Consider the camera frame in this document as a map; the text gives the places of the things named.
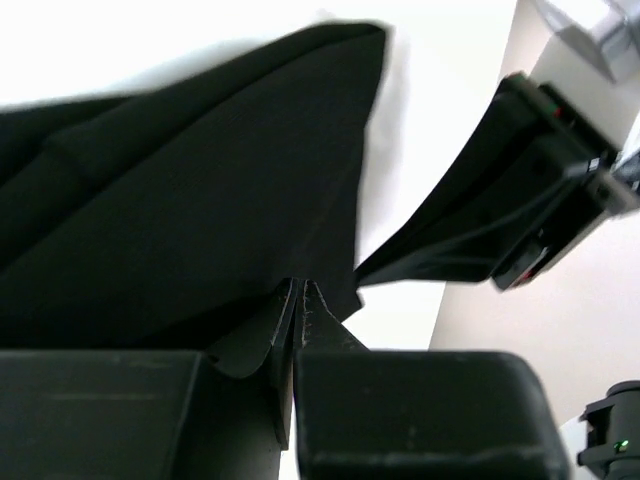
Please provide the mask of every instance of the folded black fabric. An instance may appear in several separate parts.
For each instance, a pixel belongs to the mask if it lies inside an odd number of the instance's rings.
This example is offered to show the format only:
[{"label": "folded black fabric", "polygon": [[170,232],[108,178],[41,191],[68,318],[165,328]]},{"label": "folded black fabric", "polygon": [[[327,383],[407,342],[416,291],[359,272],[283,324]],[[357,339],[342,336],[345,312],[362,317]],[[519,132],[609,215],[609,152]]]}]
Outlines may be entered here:
[{"label": "folded black fabric", "polygon": [[233,323],[225,307],[290,277],[350,315],[384,45],[373,25],[321,25],[57,131],[0,117],[0,346],[135,344],[223,310]]}]

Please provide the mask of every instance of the black device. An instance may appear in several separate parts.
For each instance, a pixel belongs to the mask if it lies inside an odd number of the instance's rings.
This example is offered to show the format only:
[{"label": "black device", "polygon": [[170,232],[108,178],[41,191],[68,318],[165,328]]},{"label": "black device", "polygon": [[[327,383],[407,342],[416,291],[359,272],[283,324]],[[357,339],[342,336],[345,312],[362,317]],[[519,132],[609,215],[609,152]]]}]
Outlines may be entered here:
[{"label": "black device", "polygon": [[358,268],[361,284],[531,282],[640,206],[638,158],[613,171],[617,153],[553,85],[505,78],[433,192]]},{"label": "black device", "polygon": [[607,397],[587,405],[587,448],[578,464],[606,480],[640,478],[640,382],[614,385]]}]

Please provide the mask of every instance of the black cloth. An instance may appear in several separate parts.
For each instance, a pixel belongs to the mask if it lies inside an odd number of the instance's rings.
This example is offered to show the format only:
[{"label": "black cloth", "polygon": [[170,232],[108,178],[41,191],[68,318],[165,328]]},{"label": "black cloth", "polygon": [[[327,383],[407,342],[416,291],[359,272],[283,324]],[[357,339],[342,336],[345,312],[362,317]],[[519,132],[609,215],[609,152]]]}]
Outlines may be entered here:
[{"label": "black cloth", "polygon": [[319,25],[153,93],[0,115],[0,347],[203,346],[292,277],[348,317],[384,46]]}]

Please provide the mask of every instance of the green led light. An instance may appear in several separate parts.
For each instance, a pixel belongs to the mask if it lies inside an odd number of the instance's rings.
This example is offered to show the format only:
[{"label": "green led light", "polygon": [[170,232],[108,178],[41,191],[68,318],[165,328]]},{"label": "green led light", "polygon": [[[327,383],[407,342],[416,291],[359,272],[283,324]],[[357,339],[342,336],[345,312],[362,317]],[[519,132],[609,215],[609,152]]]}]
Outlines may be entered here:
[{"label": "green led light", "polygon": [[624,453],[627,451],[627,447],[629,446],[629,440],[623,440],[622,442],[617,442],[613,448],[616,453]]}]

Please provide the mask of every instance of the white wall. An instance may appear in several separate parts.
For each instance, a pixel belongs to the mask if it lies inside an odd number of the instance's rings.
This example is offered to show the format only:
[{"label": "white wall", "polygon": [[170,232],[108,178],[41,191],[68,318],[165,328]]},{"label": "white wall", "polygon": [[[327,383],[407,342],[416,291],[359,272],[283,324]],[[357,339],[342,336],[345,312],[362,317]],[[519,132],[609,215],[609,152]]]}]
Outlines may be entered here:
[{"label": "white wall", "polygon": [[[530,70],[548,38],[520,1],[503,72]],[[523,356],[546,388],[558,423],[612,384],[640,377],[640,216],[600,227],[554,269],[521,290],[448,285],[435,349],[498,349]]]}]

